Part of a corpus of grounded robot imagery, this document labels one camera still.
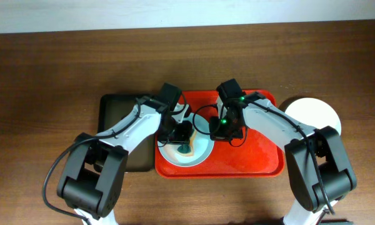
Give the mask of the green yellow sponge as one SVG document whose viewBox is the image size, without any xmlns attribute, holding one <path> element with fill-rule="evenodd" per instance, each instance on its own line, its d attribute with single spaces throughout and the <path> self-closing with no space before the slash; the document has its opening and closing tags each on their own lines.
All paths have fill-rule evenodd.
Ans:
<svg viewBox="0 0 375 225">
<path fill-rule="evenodd" d="M 182 144 L 177 148 L 177 152 L 183 156 L 191 156 L 193 154 L 193 150 L 189 144 Z"/>
</svg>

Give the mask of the light blue plate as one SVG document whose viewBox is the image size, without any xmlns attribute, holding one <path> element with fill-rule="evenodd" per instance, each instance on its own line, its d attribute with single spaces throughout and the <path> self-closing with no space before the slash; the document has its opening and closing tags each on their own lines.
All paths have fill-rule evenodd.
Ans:
<svg viewBox="0 0 375 225">
<path fill-rule="evenodd" d="M 190 137 L 190 142 L 188 143 L 192 148 L 191 156 L 183 156 L 177 152 L 177 148 L 182 144 L 162 144 L 158 141 L 157 135 L 157 147 L 161 156 L 169 163 L 179 166 L 179 167 L 193 167 L 204 162 L 211 154 L 214 141 L 206 134 L 198 132 L 198 128 L 203 133 L 209 132 L 209 123 L 200 115 L 191 113 L 188 117 L 184 118 L 184 121 L 189 121 L 192 123 L 193 134 Z"/>
</svg>

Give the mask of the white plate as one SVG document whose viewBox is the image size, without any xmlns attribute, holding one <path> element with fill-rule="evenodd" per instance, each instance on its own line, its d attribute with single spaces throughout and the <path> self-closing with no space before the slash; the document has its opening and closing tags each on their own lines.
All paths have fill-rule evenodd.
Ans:
<svg viewBox="0 0 375 225">
<path fill-rule="evenodd" d="M 299 98 L 287 106 L 285 113 L 309 126 L 318 129 L 331 126 L 339 135 L 342 133 L 341 120 L 337 112 L 328 103 L 320 99 Z"/>
</svg>

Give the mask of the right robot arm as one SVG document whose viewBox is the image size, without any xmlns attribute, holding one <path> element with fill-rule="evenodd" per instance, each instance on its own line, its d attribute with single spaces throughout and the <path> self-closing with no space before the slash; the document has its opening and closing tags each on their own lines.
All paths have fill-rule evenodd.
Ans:
<svg viewBox="0 0 375 225">
<path fill-rule="evenodd" d="M 216 104 L 222 126 L 257 131 L 284 151 L 295 200 L 282 224 L 320 224 L 356 188 L 357 177 L 333 127 L 301 123 L 259 92 L 220 92 Z"/>
</svg>

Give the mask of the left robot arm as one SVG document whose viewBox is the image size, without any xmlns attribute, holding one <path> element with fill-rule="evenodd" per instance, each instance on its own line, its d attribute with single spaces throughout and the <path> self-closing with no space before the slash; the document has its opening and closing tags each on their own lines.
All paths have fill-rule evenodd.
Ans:
<svg viewBox="0 0 375 225">
<path fill-rule="evenodd" d="M 83 224 L 115 224 L 112 215 L 121 193 L 129 155 L 148 136 L 160 133 L 167 143 L 180 143 L 172 133 L 183 123 L 189 108 L 179 104 L 184 94 L 142 96 L 131 112 L 106 131 L 80 134 L 60 156 L 67 157 L 57 195 Z"/>
</svg>

